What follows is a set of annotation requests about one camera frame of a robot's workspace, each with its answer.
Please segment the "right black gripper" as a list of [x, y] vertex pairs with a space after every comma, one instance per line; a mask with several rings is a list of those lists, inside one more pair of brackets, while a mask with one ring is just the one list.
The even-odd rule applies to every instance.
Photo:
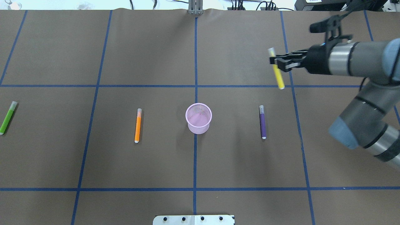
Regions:
[[270, 56], [269, 61], [285, 73], [293, 68], [305, 68], [310, 74], [331, 75], [328, 65], [331, 51], [328, 44], [316, 44], [307, 49]]

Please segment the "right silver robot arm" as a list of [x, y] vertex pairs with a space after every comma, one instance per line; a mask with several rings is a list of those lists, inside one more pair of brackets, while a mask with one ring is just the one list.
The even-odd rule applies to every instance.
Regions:
[[383, 121], [399, 103], [399, 39], [353, 42], [331, 37], [308, 49], [269, 58], [283, 72], [305, 68], [310, 74], [362, 77], [369, 82], [336, 118], [329, 134], [349, 149], [359, 146], [399, 168], [399, 129]]

